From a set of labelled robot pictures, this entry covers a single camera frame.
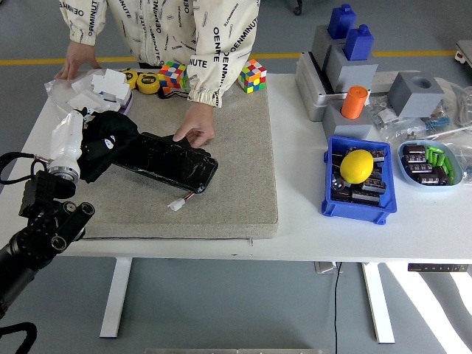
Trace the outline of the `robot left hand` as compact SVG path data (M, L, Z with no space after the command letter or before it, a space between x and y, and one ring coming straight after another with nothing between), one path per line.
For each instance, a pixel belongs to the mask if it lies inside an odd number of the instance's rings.
M47 170L52 174L79 175L78 159L82 156L86 161L102 158L115 147L114 135L105 135L103 138L93 138L83 145L83 130L94 117L85 109L70 111L52 132L50 145L51 162Z

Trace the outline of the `person's left hand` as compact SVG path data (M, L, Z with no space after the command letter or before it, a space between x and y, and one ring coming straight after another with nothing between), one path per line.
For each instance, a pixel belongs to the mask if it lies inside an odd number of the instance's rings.
M173 135L173 141L186 138L192 148L199 148L215 137L214 107L205 103L192 103L184 122Z

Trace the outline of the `person's right hand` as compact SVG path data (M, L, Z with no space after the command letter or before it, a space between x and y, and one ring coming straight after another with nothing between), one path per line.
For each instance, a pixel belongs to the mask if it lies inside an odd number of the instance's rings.
M55 75L55 79L73 80L79 68L88 64L92 69L100 69L97 62L95 46L70 41L62 69Z

